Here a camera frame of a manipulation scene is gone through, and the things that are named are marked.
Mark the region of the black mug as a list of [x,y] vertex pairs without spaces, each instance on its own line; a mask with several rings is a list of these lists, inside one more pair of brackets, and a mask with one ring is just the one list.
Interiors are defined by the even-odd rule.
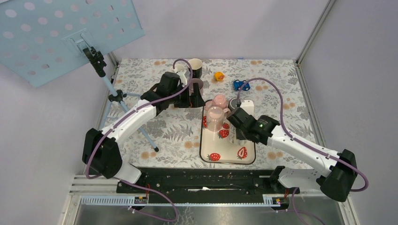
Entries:
[[193,78],[200,79],[202,76],[202,66],[203,66],[202,61],[200,59],[194,58],[188,60],[188,62],[193,70]]

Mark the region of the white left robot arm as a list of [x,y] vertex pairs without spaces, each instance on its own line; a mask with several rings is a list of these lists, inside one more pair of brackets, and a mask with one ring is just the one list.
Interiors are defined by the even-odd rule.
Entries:
[[84,141],[82,161],[107,179],[115,178],[128,182],[135,193],[145,188],[145,179],[141,170],[124,162],[119,145],[124,143],[142,125],[168,109],[198,108],[205,105],[199,85],[184,84],[181,76],[165,72],[158,83],[140,96],[139,101],[127,113],[111,125],[87,131]]

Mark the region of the tall pale pink mug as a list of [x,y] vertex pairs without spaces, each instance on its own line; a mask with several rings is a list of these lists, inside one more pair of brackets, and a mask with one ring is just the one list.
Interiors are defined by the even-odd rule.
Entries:
[[224,120],[230,113],[230,109],[222,109],[218,106],[210,107],[206,114],[207,129],[212,132],[221,130]]

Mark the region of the green octagonal mug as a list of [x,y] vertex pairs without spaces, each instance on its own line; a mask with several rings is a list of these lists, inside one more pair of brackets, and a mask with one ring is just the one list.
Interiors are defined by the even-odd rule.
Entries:
[[186,67],[182,64],[175,64],[174,66],[171,66],[169,71],[180,77],[185,77]]

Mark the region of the purple mug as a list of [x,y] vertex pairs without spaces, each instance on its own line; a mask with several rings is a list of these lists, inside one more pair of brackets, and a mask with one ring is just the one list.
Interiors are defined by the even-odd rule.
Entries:
[[189,95],[191,95],[194,92],[194,84],[196,83],[198,84],[200,95],[203,96],[204,83],[201,79],[198,78],[192,78],[191,83],[188,87]]

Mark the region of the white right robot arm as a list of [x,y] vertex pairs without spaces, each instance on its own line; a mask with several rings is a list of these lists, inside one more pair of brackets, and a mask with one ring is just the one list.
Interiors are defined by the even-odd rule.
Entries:
[[353,152],[324,148],[288,131],[271,117],[256,119],[242,108],[234,110],[227,120],[244,139],[283,150],[312,167],[298,171],[279,167],[269,180],[273,192],[281,193],[287,187],[318,189],[332,200],[346,201],[359,174]]

